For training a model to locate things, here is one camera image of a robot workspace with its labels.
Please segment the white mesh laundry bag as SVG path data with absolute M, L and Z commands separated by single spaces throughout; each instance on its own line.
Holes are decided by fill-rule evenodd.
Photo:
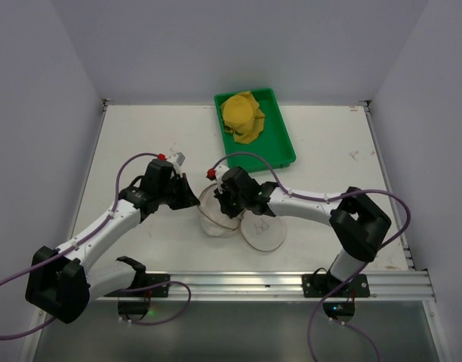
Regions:
M 243 211 L 234 218 L 220 212 L 220 204 L 214 197 L 216 184 L 202 190 L 197 207 L 205 234 L 213 238 L 240 237 L 254 250 L 271 253 L 278 250 L 287 238 L 287 226 L 280 217 L 257 216 Z

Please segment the yellow bra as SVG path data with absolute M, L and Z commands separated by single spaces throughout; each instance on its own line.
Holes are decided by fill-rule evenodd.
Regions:
M 250 91 L 232 95 L 221 106 L 223 126 L 235 143 L 248 145 L 263 132 L 266 116 Z

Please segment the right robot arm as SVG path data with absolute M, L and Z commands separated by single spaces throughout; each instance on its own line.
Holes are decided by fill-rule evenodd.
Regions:
M 342 246 L 325 284 L 329 289 L 343 283 L 360 267 L 374 261 L 392 224 L 391 219 L 361 189 L 343 194 L 298 194 L 278 182 L 260 184 L 241 167 L 215 167 L 207 178 L 217 182 L 214 197 L 229 218 L 243 211 L 257 216 L 289 216 L 329 226 Z

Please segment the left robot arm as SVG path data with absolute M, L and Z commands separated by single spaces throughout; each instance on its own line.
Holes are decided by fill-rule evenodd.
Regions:
M 97 270 L 97 260 L 122 236 L 141 224 L 162 205 L 182 210 L 199 205 L 186 174 L 184 155 L 158 156 L 144 175 L 117 189 L 112 205 L 83 232 L 51 249 L 41 247 L 32 258 L 25 299 L 65 324 L 75 321 L 90 302 L 111 293 L 148 297 L 150 288 L 168 280 L 150 281 L 146 267 L 120 256 L 108 268 Z

